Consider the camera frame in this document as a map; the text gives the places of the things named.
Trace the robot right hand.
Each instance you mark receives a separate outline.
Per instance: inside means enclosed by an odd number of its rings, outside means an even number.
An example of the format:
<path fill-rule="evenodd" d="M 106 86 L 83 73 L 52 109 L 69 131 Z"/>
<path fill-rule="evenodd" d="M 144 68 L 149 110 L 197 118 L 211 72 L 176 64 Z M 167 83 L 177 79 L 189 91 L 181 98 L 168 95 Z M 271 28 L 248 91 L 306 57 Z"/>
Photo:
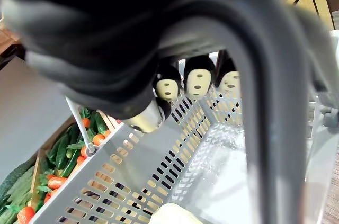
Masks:
<path fill-rule="evenodd" d="M 150 133 L 171 109 L 152 85 L 171 2 L 2 0 L 2 12 L 29 65 L 68 98 Z"/>

